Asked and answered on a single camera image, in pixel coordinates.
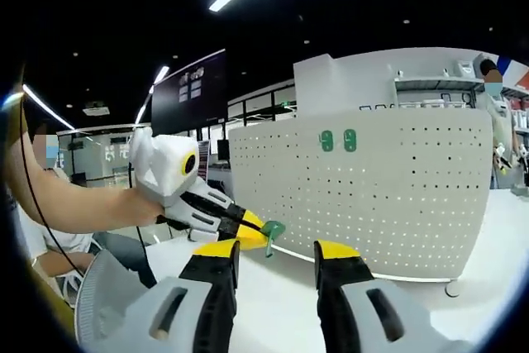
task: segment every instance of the shelf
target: shelf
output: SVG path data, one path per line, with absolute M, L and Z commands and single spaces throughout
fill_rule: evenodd
M 457 78 L 455 76 L 410 77 L 396 78 L 397 93 L 407 91 L 460 91 L 468 92 L 472 89 L 476 93 L 484 91 L 482 79 Z
M 514 131 L 518 134 L 529 136 L 529 128 L 514 127 Z
M 510 98 L 529 99 L 529 91 L 519 87 L 504 87 L 502 94 Z

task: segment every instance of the white pegboard panel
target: white pegboard panel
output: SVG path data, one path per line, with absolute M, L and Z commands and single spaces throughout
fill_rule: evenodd
M 344 131 L 356 133 L 346 151 Z M 320 134 L 331 131 L 332 151 Z M 483 220 L 492 124 L 474 109 L 402 109 L 262 123 L 230 132 L 237 204 L 284 222 L 276 245 L 356 248 L 376 274 L 460 276 Z

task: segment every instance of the monitor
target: monitor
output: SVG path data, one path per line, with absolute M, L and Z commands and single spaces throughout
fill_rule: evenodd
M 218 51 L 155 85 L 151 127 L 154 136 L 172 135 L 227 118 L 226 52 Z
M 230 159 L 230 142 L 229 140 L 218 140 L 218 159 L 229 160 Z

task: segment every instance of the green object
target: green object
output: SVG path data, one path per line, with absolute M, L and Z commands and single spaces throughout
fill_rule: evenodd
M 279 221 L 268 221 L 263 227 L 261 227 L 260 232 L 268 237 L 268 244 L 266 245 L 266 258 L 272 256 L 272 243 L 281 236 L 287 227 Z
M 354 152 L 356 150 L 356 131 L 347 129 L 344 131 L 344 147 L 348 152 Z
M 320 142 L 324 152 L 332 152 L 334 149 L 334 141 L 332 139 L 332 132 L 329 130 L 322 131 L 320 134 Z

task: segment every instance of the black ceiling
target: black ceiling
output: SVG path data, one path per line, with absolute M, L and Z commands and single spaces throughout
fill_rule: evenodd
M 290 79 L 294 62 L 324 53 L 452 46 L 529 60 L 527 0 L 234 0 L 217 14 L 213 1 L 15 0 L 25 80 L 83 127 L 134 122 L 162 64 L 176 70 L 221 48 L 230 98 Z M 111 115 L 84 116 L 93 100 Z

